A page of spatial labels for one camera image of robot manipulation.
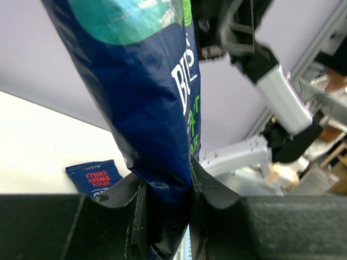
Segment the bolt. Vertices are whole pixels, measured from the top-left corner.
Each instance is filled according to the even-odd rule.
[[[210,22],[208,20],[206,20],[205,18],[201,18],[197,23],[198,23],[200,29],[204,33],[207,33],[208,30],[210,29]]]

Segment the black mechanical part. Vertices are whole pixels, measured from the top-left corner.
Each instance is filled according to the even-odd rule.
[[[321,63],[324,66],[327,66],[338,73],[347,76],[347,36],[344,37],[339,48],[333,55],[326,53],[318,53],[314,61]]]
[[[319,122],[323,116],[324,114],[318,111],[312,125],[294,137],[291,137],[278,122],[266,126],[261,134],[268,141],[268,147],[271,148],[272,162],[288,164],[299,159],[322,133],[323,127]]]
[[[279,64],[271,49],[255,43],[255,52],[246,56],[230,56],[230,61],[254,84]]]
[[[148,259],[146,185],[136,175],[96,198],[1,195],[0,259]]]
[[[199,60],[254,52],[254,32],[272,0],[191,0]]]
[[[133,173],[125,179],[127,178],[138,179]],[[109,188],[100,196],[108,196],[111,199],[100,202],[100,204],[111,208],[119,207],[118,198],[124,196],[121,195],[122,192],[119,189],[126,191],[126,186],[121,185],[119,187],[116,184]],[[139,259],[172,259],[187,229],[190,200],[183,199],[174,205],[164,204],[153,194],[150,188],[145,187],[146,183],[141,183],[137,195],[136,215],[133,216],[133,213],[129,215],[129,219],[134,219],[133,230],[137,231],[135,235],[138,234],[136,236],[132,235],[132,248],[136,251]],[[140,192],[145,193],[145,196],[139,197]]]
[[[193,260],[347,259],[347,198],[246,198],[192,168]]]
[[[191,171],[191,210],[177,222],[190,216],[193,260],[347,259],[346,197],[242,197],[194,158]],[[1,259],[162,259],[149,252],[156,223],[148,192],[130,174],[98,203],[82,195],[2,195]]]

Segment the small blue snack packet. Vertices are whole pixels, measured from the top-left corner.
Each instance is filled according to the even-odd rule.
[[[113,160],[87,162],[65,168],[77,190],[91,198],[122,179]]]

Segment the blue snack bag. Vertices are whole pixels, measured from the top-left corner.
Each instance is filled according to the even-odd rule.
[[[41,0],[129,170],[165,203],[200,151],[200,70],[189,0]]]
[[[91,198],[122,179],[113,160],[87,162],[65,168],[77,190]]]

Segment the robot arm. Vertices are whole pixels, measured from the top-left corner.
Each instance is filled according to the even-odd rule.
[[[272,150],[272,161],[297,160],[323,131],[322,115],[312,115],[305,107],[270,48],[256,43],[255,53],[230,57],[276,116],[277,123],[262,132]]]
[[[319,125],[321,116],[313,115],[305,107],[272,50],[254,37],[271,2],[192,1],[201,59],[214,59],[228,53],[232,64],[253,83],[277,119],[261,135],[215,152],[225,156],[206,154],[203,164],[209,164],[209,168],[216,163],[218,167],[225,165],[222,167],[225,169],[270,161],[291,163],[299,159],[323,131]]]

